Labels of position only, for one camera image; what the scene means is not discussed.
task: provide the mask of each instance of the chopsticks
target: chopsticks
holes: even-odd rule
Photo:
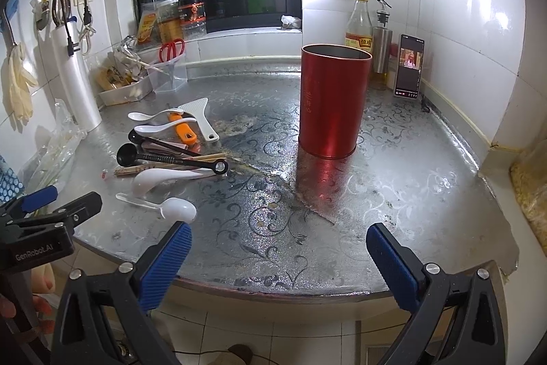
[[[214,161],[218,160],[218,158],[226,158],[226,153],[220,152],[218,154],[209,154],[209,155],[200,155],[200,156],[190,156],[187,158],[183,158],[183,160],[195,160],[195,161]],[[149,162],[146,164],[141,164],[138,166],[130,166],[130,167],[117,167],[114,169],[114,175],[117,177],[123,177],[126,175],[134,175],[139,172],[146,171],[147,169],[152,168],[160,168],[160,169],[173,169],[176,171],[184,171],[188,170],[189,166],[181,166],[178,164],[166,164],[166,163],[156,163],[156,162]]]

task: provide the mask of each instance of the red metal cylinder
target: red metal cylinder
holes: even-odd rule
[[[372,56],[341,45],[302,48],[298,141],[321,158],[353,153],[366,99]]]

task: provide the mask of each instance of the scissors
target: scissors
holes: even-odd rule
[[[178,54],[177,54],[177,44],[181,45],[181,51]],[[171,42],[163,44],[161,46],[160,52],[159,52],[160,62],[167,62],[167,61],[172,60],[173,58],[176,58],[177,56],[182,55],[184,53],[184,47],[185,47],[185,43],[180,38],[174,39]],[[167,49],[168,54],[167,54],[167,58],[164,60],[163,59],[163,50],[165,50],[165,49]]]

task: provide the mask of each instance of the white ceramic spoon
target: white ceramic spoon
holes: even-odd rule
[[[181,109],[174,108],[174,109],[165,109],[159,113],[156,113],[155,115],[147,115],[146,113],[140,113],[140,112],[131,112],[131,113],[128,113],[128,118],[133,121],[144,122],[144,121],[150,121],[154,119],[155,117],[160,116],[162,113],[167,113],[167,112],[179,113],[179,114],[184,113],[184,111],[182,111]]]
[[[163,132],[164,130],[170,129],[171,127],[174,127],[183,122],[196,122],[196,119],[182,118],[177,121],[168,122],[167,124],[163,124],[162,126],[136,126],[135,132],[137,132],[139,135],[150,136],[159,132]]]
[[[192,180],[195,178],[212,177],[215,175],[211,169],[194,169],[193,171],[174,171],[172,169],[147,169],[140,172],[133,183],[131,191],[136,197],[142,197],[150,189],[169,180]]]
[[[191,223],[198,212],[192,203],[182,198],[168,198],[160,205],[144,201],[144,199],[129,197],[127,194],[122,193],[116,194],[116,198],[125,203],[159,211],[161,216],[171,224],[174,222]]]

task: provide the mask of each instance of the smartphone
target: smartphone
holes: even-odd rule
[[[399,69],[395,79],[393,95],[415,100],[418,98],[422,77],[424,41],[414,36],[401,35]]]

